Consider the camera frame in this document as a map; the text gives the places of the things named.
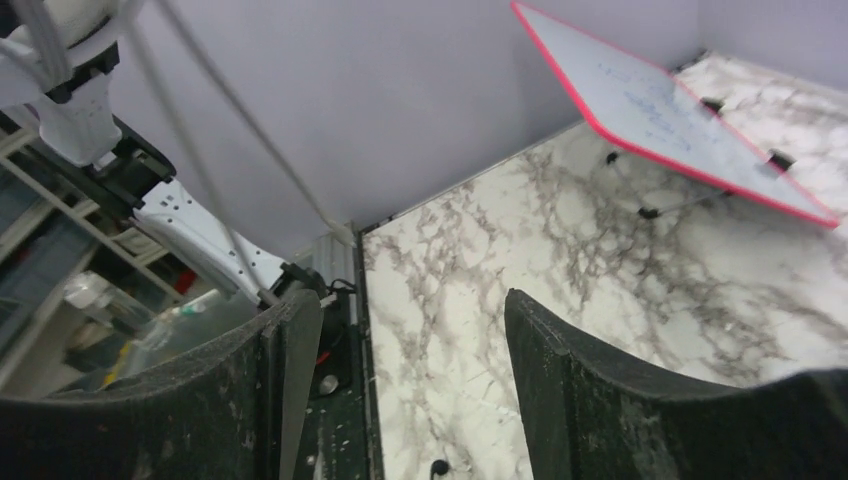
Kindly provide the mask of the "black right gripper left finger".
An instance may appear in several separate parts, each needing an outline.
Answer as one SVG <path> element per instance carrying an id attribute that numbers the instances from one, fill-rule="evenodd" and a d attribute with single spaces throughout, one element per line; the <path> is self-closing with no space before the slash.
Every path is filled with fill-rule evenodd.
<path id="1" fill-rule="evenodd" d="M 1 402 L 5 479 L 290 479 L 323 311 L 311 290 L 97 391 Z"/>

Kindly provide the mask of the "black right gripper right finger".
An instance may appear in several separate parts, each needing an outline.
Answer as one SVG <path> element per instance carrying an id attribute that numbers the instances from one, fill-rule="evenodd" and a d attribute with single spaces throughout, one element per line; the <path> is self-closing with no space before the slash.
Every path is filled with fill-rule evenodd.
<path id="1" fill-rule="evenodd" d="M 538 479 L 843 479 L 847 373 L 750 388 L 655 366 L 521 290 L 505 329 Z"/>

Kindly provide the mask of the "white grey over-ear headphones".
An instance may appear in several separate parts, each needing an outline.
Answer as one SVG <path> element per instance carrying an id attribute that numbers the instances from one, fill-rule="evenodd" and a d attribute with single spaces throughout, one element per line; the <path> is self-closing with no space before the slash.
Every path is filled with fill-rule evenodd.
<path id="1" fill-rule="evenodd" d="M 193 173 L 207 177 L 208 168 L 200 148 L 167 92 L 138 29 L 137 16 L 142 7 L 139 1 L 5 1 L 1 5 L 1 35 L 18 25 L 24 26 L 45 64 L 57 66 L 65 64 L 77 36 L 90 33 L 102 21 L 109 20 L 111 23 L 105 35 L 117 39 L 120 53 L 120 63 L 112 73 L 109 86 L 114 115 L 134 129 L 131 121 L 142 109 L 157 109 L 162 130 L 186 150 Z M 23 142 L 37 141 L 37 134 L 18 128 L 2 116 L 1 125 L 8 132 L 19 135 Z M 144 133 L 135 131 L 150 142 Z M 230 230 L 236 231 L 222 196 L 215 189 L 210 189 L 207 201 L 200 203 Z"/>

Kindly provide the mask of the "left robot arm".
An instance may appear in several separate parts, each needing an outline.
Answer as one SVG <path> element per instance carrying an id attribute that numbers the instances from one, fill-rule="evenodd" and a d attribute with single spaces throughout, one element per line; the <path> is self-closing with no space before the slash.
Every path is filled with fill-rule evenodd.
<path id="1" fill-rule="evenodd" d="M 111 215 L 133 222 L 226 293 L 266 309 L 291 290 L 329 289 L 315 271 L 255 245 L 196 201 L 170 160 L 114 115 L 120 63 L 104 20 L 77 36 L 62 65 L 48 66 L 22 25 L 1 35 L 1 116 L 38 138 L 36 149 Z"/>

